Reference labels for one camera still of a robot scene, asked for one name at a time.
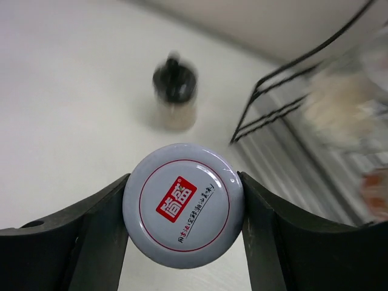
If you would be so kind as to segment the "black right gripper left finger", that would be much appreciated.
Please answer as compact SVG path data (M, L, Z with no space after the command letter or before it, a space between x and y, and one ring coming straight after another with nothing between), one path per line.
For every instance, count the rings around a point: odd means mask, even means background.
M129 175L20 228L1 230L1 290L117 290Z

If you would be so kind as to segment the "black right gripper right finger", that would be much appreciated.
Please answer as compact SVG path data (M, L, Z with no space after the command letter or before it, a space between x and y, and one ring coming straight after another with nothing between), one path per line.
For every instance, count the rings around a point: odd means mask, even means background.
M247 173L242 235L252 290L386 290L387 223L348 226L314 215Z

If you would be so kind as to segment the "white lid dark spice jar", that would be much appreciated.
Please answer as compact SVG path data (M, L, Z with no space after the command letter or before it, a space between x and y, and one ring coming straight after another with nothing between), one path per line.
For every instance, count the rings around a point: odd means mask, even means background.
M147 155L122 200L129 237L152 261L175 269L207 265L226 253L244 220L242 182L214 151L188 143Z

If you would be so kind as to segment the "wide clear glass jar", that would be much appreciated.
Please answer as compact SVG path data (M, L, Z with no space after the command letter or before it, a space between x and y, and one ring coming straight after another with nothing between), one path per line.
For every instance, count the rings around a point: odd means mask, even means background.
M387 151L387 27L320 64L306 93L304 122L323 144Z

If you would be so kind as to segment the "black knob grinder jar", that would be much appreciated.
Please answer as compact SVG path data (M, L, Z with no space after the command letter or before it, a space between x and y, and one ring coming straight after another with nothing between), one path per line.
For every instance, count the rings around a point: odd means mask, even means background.
M152 76L158 121L167 130L185 131L196 121L198 72L194 65L170 52Z

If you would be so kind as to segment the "white lid orange spice jar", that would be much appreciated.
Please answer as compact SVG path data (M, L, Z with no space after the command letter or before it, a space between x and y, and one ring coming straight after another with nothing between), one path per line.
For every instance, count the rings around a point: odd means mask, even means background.
M362 177L360 194L375 221L387 221L387 167Z

